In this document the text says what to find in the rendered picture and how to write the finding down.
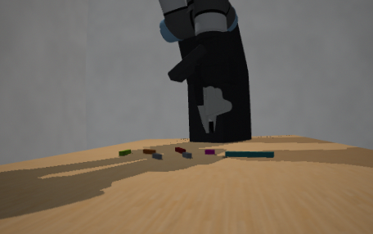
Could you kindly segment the turquoise rod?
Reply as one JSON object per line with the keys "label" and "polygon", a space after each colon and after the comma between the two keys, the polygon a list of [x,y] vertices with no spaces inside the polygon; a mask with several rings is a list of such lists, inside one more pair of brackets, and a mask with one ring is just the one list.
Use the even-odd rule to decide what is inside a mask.
{"label": "turquoise rod", "polygon": [[231,157],[274,157],[274,151],[225,151]]}

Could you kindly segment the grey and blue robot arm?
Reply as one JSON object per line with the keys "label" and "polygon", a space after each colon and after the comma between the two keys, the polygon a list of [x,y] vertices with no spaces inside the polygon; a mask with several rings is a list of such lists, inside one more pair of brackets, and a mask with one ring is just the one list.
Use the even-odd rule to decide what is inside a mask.
{"label": "grey and blue robot arm", "polygon": [[[168,43],[182,41],[206,31],[232,31],[238,16],[228,0],[159,0],[164,19],[160,33]],[[189,8],[189,9],[188,9]],[[226,10],[226,12],[225,12]],[[200,44],[174,66],[168,76],[182,83],[195,72],[195,64],[207,53]]]}

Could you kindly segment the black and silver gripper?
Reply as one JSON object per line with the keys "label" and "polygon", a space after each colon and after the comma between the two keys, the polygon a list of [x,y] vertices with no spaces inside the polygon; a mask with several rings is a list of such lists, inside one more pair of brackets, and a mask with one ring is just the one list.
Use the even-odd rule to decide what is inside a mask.
{"label": "black and silver gripper", "polygon": [[[217,87],[240,84],[239,62],[233,55],[235,36],[230,31],[206,31],[196,35],[196,42],[203,44],[207,53],[195,64],[195,101],[204,130],[209,133],[210,128],[214,133],[216,116],[232,108],[232,104],[223,99],[222,90]],[[207,59],[210,57],[212,59]]]}

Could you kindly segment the magenta rod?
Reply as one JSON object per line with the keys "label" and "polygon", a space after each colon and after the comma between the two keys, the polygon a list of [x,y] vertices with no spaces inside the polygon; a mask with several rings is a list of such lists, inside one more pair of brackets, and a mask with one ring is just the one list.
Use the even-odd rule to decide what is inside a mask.
{"label": "magenta rod", "polygon": [[206,155],[214,155],[215,151],[214,150],[204,150]]}

